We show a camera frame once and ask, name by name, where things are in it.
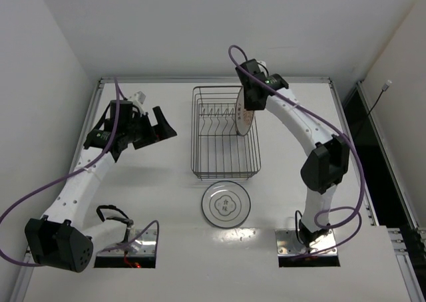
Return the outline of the orange sunburst plate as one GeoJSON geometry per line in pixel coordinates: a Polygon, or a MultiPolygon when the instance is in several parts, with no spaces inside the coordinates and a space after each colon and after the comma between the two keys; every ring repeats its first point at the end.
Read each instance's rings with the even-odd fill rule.
{"type": "Polygon", "coordinates": [[[238,92],[235,105],[235,127],[239,136],[245,136],[249,133],[255,117],[253,110],[247,110],[244,105],[244,89],[238,92]]]}

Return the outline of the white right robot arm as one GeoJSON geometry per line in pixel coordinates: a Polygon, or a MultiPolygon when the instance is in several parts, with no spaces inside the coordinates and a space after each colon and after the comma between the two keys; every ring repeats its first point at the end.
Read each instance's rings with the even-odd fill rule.
{"type": "Polygon", "coordinates": [[[308,247],[327,233],[333,195],[348,171],[349,146],[343,138],[300,110],[299,100],[280,75],[266,76],[254,59],[236,67],[236,72],[243,86],[244,108],[271,112],[306,153],[300,175],[307,187],[307,196],[296,238],[308,247]]]}

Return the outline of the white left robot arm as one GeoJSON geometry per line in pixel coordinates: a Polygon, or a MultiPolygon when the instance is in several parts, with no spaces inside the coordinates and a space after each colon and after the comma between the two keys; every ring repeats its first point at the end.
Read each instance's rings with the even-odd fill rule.
{"type": "Polygon", "coordinates": [[[80,273],[98,253],[130,245],[134,222],[123,211],[109,217],[99,213],[101,222],[87,229],[83,224],[102,180],[129,145],[138,150],[177,135],[159,106],[152,111],[155,125],[139,101],[110,101],[87,134],[74,175],[42,218],[25,226],[35,263],[80,273]]]}

